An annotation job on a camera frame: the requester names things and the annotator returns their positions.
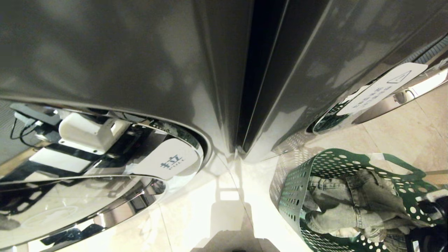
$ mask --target shiny metal surface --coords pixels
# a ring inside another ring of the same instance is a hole
[[[7,1],[0,97],[175,122],[233,157],[252,1]]]
[[[240,143],[245,160],[266,158],[294,134],[302,139],[334,104],[445,35],[447,14],[442,0],[289,1]]]
[[[1,220],[0,250],[55,251],[134,216],[165,189],[163,182],[141,176],[76,178],[70,183],[42,182],[35,188],[15,184],[11,191],[3,185],[3,197],[34,194],[40,188],[45,195],[32,208]]]
[[[86,239],[176,192],[202,167],[200,143],[177,125],[89,108],[47,104],[44,111],[64,120],[79,114],[129,124],[104,154],[68,147],[64,139],[38,140],[0,164],[0,251],[54,251]]]
[[[407,87],[404,90],[394,93],[392,96],[382,100],[374,107],[368,109],[357,117],[353,123],[359,124],[369,120],[372,120],[378,116],[388,113],[394,109],[397,109],[408,102],[411,102],[418,97],[435,90],[448,83],[448,69],[437,71],[436,74],[421,80],[420,83]]]

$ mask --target jeans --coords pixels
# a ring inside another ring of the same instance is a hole
[[[406,239],[404,235],[387,235],[384,244],[390,252],[407,252]]]
[[[409,227],[429,226],[409,217],[393,183],[370,170],[360,169],[345,178],[312,176],[308,190],[321,209],[306,214],[308,227],[317,233],[338,236],[339,230],[354,228],[372,242],[380,242],[387,230],[406,232]]]

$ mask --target sticker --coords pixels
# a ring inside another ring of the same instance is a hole
[[[32,155],[30,161],[75,173],[82,172],[90,165],[88,160],[47,148],[42,148]]]
[[[336,115],[351,114],[374,106],[395,90],[423,73],[426,68],[428,68],[428,65],[412,62],[397,66],[356,96]]]
[[[168,139],[143,159],[133,174],[144,174],[169,179],[198,161],[192,147],[178,139]]]
[[[412,248],[415,252],[420,251],[420,244],[418,243],[418,241],[412,241]]]

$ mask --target perforated basket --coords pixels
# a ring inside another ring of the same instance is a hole
[[[384,159],[399,165],[412,174],[394,174],[370,164],[366,155],[354,154],[341,149],[328,149],[309,159],[292,170],[286,177],[280,196],[279,211],[290,226],[301,236],[306,244],[315,252],[339,251],[387,251],[383,243],[373,243],[363,235],[355,239],[338,238],[329,234],[319,234],[309,230],[300,220],[300,210],[305,199],[306,188],[310,176],[321,178],[338,178],[343,174],[355,175],[358,169],[375,171],[381,178],[392,181],[400,197],[403,198],[407,213],[415,219],[429,224],[437,224],[418,207],[415,197],[423,196],[437,188],[422,180],[426,176],[421,170],[405,163],[401,159],[383,154]]]

